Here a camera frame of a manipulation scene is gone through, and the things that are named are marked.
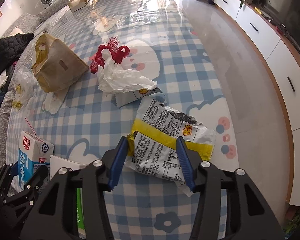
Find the blue white milk carton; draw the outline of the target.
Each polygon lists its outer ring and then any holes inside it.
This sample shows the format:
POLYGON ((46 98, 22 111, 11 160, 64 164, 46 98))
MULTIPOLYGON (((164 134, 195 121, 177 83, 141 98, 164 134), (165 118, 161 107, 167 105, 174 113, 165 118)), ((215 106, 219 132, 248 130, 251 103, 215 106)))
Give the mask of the blue white milk carton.
POLYGON ((20 192, 41 166, 50 169, 50 158, 54 154, 53 143, 39 137, 29 120, 24 117, 25 128, 19 134, 17 150, 17 177, 12 186, 20 192))

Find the yellow white snack wrapper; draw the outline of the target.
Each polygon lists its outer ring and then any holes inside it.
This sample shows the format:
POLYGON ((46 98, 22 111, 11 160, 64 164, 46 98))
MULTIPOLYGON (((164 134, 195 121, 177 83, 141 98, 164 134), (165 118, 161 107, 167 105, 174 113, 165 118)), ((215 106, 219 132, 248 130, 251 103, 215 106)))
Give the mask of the yellow white snack wrapper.
POLYGON ((188 197, 176 153, 177 138, 182 137, 187 148, 197 151, 202 160, 210 160, 216 133, 194 117, 146 96, 139 105, 128 135, 128 154, 125 166, 148 176, 174 181, 188 197))

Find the clear bag with gold wrappers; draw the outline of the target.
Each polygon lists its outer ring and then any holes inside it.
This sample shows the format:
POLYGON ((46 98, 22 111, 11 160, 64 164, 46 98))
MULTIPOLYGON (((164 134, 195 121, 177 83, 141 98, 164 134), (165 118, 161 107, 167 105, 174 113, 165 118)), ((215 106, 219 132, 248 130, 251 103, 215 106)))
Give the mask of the clear bag with gold wrappers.
POLYGON ((26 106, 30 98, 34 95, 34 90, 38 86, 38 81, 33 72, 19 70, 16 74, 17 85, 15 87, 15 96, 12 101, 12 107, 19 111, 26 106))

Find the white tissue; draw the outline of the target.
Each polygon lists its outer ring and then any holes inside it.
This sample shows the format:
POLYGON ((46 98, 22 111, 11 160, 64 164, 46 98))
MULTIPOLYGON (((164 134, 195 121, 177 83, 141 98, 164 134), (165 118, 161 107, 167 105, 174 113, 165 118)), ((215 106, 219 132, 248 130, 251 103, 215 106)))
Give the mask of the white tissue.
POLYGON ((105 60, 104 67, 99 66, 97 71, 99 90, 117 94, 157 87, 157 82, 143 76, 137 70, 123 69, 120 64, 115 63, 107 49, 102 51, 102 57, 105 60))

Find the gold foil snack bag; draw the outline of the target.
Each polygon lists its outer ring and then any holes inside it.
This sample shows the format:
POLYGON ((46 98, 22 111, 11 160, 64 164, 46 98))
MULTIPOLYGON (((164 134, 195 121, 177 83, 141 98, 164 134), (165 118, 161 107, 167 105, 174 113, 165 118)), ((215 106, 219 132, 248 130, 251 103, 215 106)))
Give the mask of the gold foil snack bag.
POLYGON ((89 66, 63 41, 48 33, 38 38, 35 52, 36 61, 31 69, 46 93, 69 88, 89 70, 89 66))

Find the red mesh net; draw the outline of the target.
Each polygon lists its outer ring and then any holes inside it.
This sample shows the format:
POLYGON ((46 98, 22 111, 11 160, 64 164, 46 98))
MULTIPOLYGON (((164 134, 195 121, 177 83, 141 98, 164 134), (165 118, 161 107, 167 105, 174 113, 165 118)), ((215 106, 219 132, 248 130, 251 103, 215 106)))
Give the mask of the red mesh net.
POLYGON ((90 72, 92 74, 97 73, 99 66, 104 67, 105 60, 102 57, 102 51, 106 49, 117 64, 121 64, 122 60, 130 54, 130 49, 125 45, 120 46, 120 41, 116 36, 108 38, 107 42, 99 45, 97 52, 90 57, 90 72))

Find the white green medicine box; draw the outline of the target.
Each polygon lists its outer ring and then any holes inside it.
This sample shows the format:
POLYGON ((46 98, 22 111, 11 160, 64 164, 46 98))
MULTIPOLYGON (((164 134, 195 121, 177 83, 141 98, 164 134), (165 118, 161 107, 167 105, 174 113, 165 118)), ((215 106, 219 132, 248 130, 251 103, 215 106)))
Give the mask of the white green medicine box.
MULTIPOLYGON (((87 165, 79 163, 77 161, 64 159, 55 155, 50 158, 50 180, 59 173, 61 168, 67 168, 69 172, 84 169, 87 165)), ((67 181, 66 195, 70 199, 67 203, 74 209, 74 199, 76 200, 76 219, 77 219, 77 231, 78 237, 86 239, 84 216, 83 216, 83 200, 82 189, 80 187, 75 188, 76 184, 71 182, 71 178, 67 181)))

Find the blue checkered tablecloth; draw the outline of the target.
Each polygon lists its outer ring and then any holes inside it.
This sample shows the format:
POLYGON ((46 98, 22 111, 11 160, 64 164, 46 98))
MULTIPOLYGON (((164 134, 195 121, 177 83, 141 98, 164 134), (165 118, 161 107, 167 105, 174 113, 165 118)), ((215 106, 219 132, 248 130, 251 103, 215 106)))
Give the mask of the blue checkered tablecloth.
MULTIPOLYGON (((238 167, 234 128, 215 69, 174 0, 99 0, 67 12, 50 33, 87 63, 100 44, 118 37, 130 48, 123 65, 157 82, 157 100, 216 132, 212 163, 228 171, 238 167)), ((11 111, 6 161, 18 160, 21 132, 34 130, 54 144, 55 155, 89 163, 130 132, 138 107, 138 101, 117 107, 90 72, 61 100, 36 88, 27 105, 11 111)), ((172 181, 127 167, 105 195, 116 239, 189 239, 198 198, 187 196, 172 181)))

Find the small silver snack wrapper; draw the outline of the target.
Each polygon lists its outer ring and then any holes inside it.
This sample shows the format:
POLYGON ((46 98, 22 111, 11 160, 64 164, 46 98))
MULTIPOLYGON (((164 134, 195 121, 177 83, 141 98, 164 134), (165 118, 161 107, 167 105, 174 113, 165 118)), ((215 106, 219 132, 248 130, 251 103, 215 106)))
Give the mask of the small silver snack wrapper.
POLYGON ((116 107, 122 107, 129 103, 141 100, 145 96, 150 96, 151 98, 154 98, 155 100, 161 103, 166 102, 166 96, 159 88, 154 88, 151 90, 147 90, 143 88, 143 89, 130 91, 126 93, 117 93, 113 95, 111 102, 116 107))

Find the white tv cabinet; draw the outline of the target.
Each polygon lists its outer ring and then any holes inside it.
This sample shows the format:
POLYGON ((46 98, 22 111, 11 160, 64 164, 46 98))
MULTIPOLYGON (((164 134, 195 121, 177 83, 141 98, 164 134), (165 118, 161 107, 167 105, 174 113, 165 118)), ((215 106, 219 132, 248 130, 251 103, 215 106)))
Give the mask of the white tv cabinet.
POLYGON ((290 172, 287 202, 300 206, 300 64, 296 51, 255 8, 240 0, 214 0, 247 34, 266 61, 276 89, 288 133, 290 172))

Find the black quilted jacket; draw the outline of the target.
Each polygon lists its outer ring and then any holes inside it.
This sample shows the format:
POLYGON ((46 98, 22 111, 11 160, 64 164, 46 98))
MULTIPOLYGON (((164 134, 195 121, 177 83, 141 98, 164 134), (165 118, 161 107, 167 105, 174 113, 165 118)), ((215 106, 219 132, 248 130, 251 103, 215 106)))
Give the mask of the black quilted jacket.
POLYGON ((19 60, 21 54, 33 38, 33 33, 27 33, 0 39, 0 74, 15 61, 19 60))

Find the grey covered sofa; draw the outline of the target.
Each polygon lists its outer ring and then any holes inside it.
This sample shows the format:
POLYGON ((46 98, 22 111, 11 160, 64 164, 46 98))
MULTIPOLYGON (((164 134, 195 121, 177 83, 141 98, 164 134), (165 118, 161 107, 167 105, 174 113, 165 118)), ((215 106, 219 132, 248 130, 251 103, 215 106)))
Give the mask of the grey covered sofa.
POLYGON ((0 167, 6 161, 7 126, 15 91, 16 67, 29 63, 26 47, 38 34, 49 32, 69 10, 70 0, 57 0, 38 15, 23 13, 0 38, 0 167))

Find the tissue box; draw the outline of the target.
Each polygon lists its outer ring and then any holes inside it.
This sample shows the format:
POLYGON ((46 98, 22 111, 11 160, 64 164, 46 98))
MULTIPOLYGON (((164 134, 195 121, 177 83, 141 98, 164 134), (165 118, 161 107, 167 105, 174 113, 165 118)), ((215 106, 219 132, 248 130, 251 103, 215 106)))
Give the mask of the tissue box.
POLYGON ((70 0, 68 6, 71 12, 76 12, 87 4, 91 5, 92 3, 93 0, 70 0))

